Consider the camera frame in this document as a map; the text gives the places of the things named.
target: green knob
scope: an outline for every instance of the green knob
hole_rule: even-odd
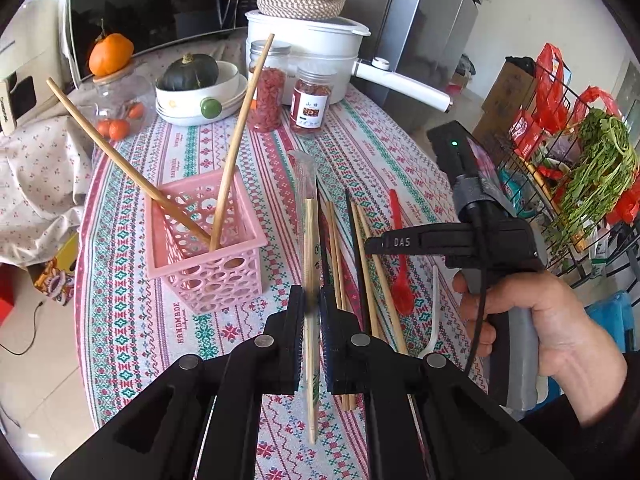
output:
[[[220,101],[213,97],[205,97],[200,102],[200,112],[204,118],[215,119],[222,112],[222,105]]]

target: pink plastic basket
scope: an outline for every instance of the pink plastic basket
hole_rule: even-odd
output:
[[[211,231],[222,169],[159,189]],[[267,244],[238,168],[229,192],[220,248],[207,245],[145,197],[146,265],[196,314],[235,306],[262,294],[260,247]]]

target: refrigerator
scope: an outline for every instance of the refrigerator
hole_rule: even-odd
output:
[[[371,31],[360,57],[383,57],[389,70],[445,90],[471,34],[482,0],[346,0],[341,16]],[[427,105],[374,83],[352,82],[406,132],[424,124]]]

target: wrist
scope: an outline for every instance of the wrist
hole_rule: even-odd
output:
[[[611,336],[591,319],[584,336],[562,352],[554,374],[582,426],[600,420],[618,399],[626,361]]]

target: white wall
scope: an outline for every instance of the white wall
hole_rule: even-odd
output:
[[[465,49],[476,67],[469,90],[486,97],[505,56],[536,59],[546,42],[562,51],[575,92],[617,91],[630,48],[601,0],[484,0]]]

